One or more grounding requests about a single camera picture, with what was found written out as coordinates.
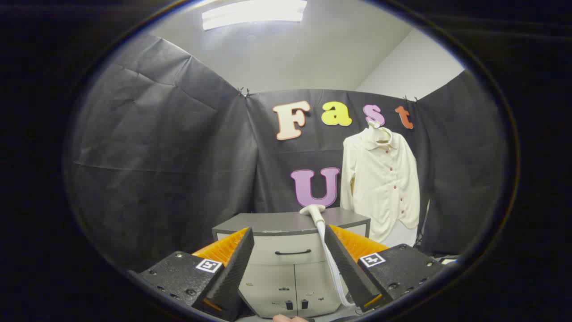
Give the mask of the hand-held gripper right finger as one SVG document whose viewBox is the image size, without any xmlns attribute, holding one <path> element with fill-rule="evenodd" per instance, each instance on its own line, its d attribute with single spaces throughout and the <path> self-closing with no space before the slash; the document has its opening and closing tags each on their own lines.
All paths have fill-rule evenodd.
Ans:
<svg viewBox="0 0 572 322">
<path fill-rule="evenodd" d="M 353 303 L 363 313 L 408 296 L 446 267 L 404 243 L 387 247 L 334 225 L 325 226 L 324 241 Z"/>
</svg>

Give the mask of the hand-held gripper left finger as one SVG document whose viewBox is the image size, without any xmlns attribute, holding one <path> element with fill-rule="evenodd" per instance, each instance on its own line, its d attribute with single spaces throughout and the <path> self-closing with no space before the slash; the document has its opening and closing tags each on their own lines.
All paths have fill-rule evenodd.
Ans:
<svg viewBox="0 0 572 322">
<path fill-rule="evenodd" d="M 181 316 L 234 322 L 254 246 L 252 228 L 243 228 L 192 254 L 175 251 L 141 272 L 129 271 L 129 279 Z"/>
</svg>

